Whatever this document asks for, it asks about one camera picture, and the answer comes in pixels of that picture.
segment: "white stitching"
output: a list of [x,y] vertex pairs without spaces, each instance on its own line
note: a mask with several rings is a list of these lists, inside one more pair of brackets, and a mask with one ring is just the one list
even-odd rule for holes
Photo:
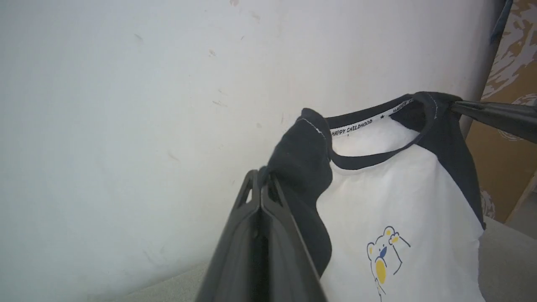
[[312,123],[310,123],[309,120],[305,119],[305,118],[301,118],[299,119],[297,122],[301,121],[301,120],[305,120],[308,124],[310,124],[313,128],[315,128],[315,130],[317,130],[317,132],[319,132],[323,138],[324,138],[324,142],[326,143],[326,145],[328,145],[328,141],[326,140],[326,137],[324,136],[324,134],[321,132],[321,130],[319,130],[317,127],[315,127]]
[[437,111],[438,111],[438,104],[436,103],[436,100],[433,98],[433,96],[431,96],[428,92],[425,92],[430,98],[431,100],[433,100],[434,102],[434,119],[436,119],[436,116],[437,116]]

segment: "t-shirt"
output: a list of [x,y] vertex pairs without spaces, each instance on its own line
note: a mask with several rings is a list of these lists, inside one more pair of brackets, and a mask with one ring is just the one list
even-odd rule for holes
[[329,301],[483,301],[480,191],[456,100],[304,109],[276,147],[264,172],[285,184]]

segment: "cartoon bear print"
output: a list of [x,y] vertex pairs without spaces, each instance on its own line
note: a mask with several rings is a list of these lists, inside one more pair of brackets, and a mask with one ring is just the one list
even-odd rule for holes
[[386,284],[390,279],[389,276],[395,275],[403,264],[397,249],[407,246],[410,247],[410,244],[391,226],[386,227],[375,242],[367,244],[367,257],[381,301],[381,293],[386,294],[382,288],[383,284]]

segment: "black neckline trim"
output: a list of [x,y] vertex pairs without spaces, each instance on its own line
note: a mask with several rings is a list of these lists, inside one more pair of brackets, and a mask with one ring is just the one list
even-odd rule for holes
[[349,113],[344,114],[342,116],[337,117],[331,117],[326,118],[326,121],[328,122],[328,125],[330,129],[340,128],[344,127],[346,125],[354,124],[362,120],[366,120],[368,118],[371,118],[377,114],[380,114],[384,111],[387,111],[391,108],[394,108],[398,106],[398,104],[405,102],[406,100],[413,99],[415,102],[420,102],[423,104],[423,110],[425,113],[425,119],[426,124],[419,133],[419,135],[414,138],[410,143],[406,144],[404,147],[399,148],[397,150],[385,152],[385,153],[378,153],[378,154],[372,154],[372,155],[365,155],[365,156],[342,156],[337,154],[332,146],[330,145],[330,159],[332,162],[334,162],[335,165],[338,167],[345,169],[345,170],[359,170],[365,167],[374,166],[376,164],[382,163],[388,159],[390,159],[395,154],[407,149],[408,147],[416,144],[417,142],[422,139],[425,134],[432,128],[434,124],[434,120],[437,118],[437,112],[438,112],[438,105],[436,102],[431,102],[432,97],[427,92],[418,92],[413,95],[404,95],[397,99],[391,100],[387,103]]

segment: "bear's blue nose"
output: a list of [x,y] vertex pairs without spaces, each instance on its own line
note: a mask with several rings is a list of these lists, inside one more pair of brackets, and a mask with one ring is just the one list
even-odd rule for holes
[[386,250],[387,250],[387,249],[388,249],[388,247],[384,247],[384,248],[382,249],[382,251],[380,251],[380,257],[381,257],[382,259],[384,259],[384,256],[386,256]]

